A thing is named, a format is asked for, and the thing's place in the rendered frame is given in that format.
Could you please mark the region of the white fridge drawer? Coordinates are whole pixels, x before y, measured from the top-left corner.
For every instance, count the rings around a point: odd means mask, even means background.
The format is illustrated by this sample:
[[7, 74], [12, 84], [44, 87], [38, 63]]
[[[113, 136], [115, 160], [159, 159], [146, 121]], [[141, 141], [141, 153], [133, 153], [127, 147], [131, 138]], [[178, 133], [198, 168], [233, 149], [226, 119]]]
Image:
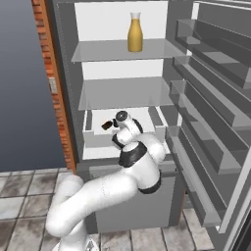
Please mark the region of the white fridge drawer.
[[[120, 109], [88, 110], [83, 123], [83, 140], [86, 147], [108, 147], [112, 145], [112, 136], [119, 131], [118, 127], [111, 125], [104, 129], [104, 123], [111, 122]], [[154, 133], [163, 142], [166, 125], [161, 120], [155, 107], [125, 108], [125, 111], [136, 119], [144, 132]]]

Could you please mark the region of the glass fridge shelf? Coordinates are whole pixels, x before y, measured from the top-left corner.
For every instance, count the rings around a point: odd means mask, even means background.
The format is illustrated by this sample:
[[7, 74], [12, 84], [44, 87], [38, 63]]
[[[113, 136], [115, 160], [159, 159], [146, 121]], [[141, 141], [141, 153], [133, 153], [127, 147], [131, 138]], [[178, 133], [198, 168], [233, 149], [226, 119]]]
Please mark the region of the glass fridge shelf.
[[99, 110], [172, 105], [161, 76], [93, 79], [83, 83], [78, 109]]
[[126, 40], [80, 41], [73, 63], [170, 59], [183, 53], [165, 38], [145, 39], [141, 52], [129, 52]]

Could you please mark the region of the grey fridge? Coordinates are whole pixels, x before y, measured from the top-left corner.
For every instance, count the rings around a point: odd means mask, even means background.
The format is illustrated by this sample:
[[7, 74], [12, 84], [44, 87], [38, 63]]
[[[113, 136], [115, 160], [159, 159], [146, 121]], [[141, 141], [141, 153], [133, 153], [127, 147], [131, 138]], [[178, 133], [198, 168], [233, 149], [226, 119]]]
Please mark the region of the grey fridge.
[[[52, 33], [59, 85], [64, 97], [74, 171], [88, 182], [119, 170], [120, 150], [108, 147], [86, 147], [83, 140], [85, 112], [78, 109], [86, 80], [161, 76], [170, 87], [179, 75], [173, 58], [73, 63], [72, 57], [80, 41], [126, 40], [131, 13], [140, 14], [145, 39], [165, 38], [183, 54], [175, 41], [176, 22], [191, 14], [190, 0], [45, 0]], [[158, 110], [165, 127], [178, 126], [181, 117], [175, 105], [150, 106]]]

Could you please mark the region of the grey freezer drawer front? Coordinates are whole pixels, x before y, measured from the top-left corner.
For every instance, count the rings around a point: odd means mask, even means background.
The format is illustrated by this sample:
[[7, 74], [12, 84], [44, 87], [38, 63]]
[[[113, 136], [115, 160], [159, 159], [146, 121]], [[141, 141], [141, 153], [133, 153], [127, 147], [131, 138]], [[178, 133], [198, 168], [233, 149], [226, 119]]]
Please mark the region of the grey freezer drawer front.
[[161, 187], [153, 194], [137, 194], [122, 204], [93, 213], [87, 218], [89, 233], [176, 226], [179, 223], [184, 186], [173, 160], [165, 161]]

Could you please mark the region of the grey fridge door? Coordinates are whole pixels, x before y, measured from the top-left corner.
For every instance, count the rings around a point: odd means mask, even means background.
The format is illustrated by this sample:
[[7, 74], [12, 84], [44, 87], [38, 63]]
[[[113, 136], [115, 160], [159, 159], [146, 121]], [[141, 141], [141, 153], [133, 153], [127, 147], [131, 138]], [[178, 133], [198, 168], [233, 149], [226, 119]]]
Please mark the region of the grey fridge door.
[[215, 251], [251, 251], [251, 1], [170, 0], [166, 38], [179, 175]]

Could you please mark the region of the grey door bin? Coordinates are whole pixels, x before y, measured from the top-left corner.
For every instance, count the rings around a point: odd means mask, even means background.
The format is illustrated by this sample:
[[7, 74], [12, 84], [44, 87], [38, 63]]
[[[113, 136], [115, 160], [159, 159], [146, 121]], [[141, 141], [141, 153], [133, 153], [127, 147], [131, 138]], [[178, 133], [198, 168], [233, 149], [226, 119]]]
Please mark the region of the grey door bin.
[[241, 171], [241, 166], [224, 147], [210, 127], [206, 125], [204, 119], [185, 96], [183, 93], [185, 86], [186, 82], [184, 80], [172, 80], [170, 97], [185, 120], [196, 142], [218, 174], [238, 174]]
[[176, 40], [242, 89], [251, 89], [251, 37], [198, 20], [178, 20]]
[[251, 128], [251, 119], [216, 87], [216, 85], [220, 85], [220, 81], [212, 71], [191, 56], [174, 57], [174, 66], [185, 79], [197, 88], [231, 127]]
[[202, 226], [219, 226], [226, 204], [211, 181], [202, 158], [179, 126], [166, 128], [166, 141]]

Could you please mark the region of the orange juice glass bottle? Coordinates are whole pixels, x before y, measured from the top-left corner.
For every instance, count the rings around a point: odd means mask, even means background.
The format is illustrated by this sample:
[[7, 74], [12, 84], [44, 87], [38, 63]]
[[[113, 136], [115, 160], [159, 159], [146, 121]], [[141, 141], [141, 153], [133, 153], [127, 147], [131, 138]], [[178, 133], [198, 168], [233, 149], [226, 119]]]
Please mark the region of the orange juice glass bottle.
[[140, 14], [131, 13], [131, 22], [127, 34], [127, 50], [140, 52], [143, 48], [143, 33], [140, 25]]

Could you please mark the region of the grey wall socket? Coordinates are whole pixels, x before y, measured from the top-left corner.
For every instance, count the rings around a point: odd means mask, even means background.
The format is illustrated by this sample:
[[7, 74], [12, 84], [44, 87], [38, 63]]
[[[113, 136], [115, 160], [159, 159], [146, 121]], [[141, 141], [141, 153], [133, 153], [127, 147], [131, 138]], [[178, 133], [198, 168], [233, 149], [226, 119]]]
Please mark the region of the grey wall socket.
[[57, 94], [57, 86], [56, 86], [56, 80], [54, 77], [49, 77], [49, 85], [50, 85], [50, 89], [51, 89], [51, 92], [53, 94]]

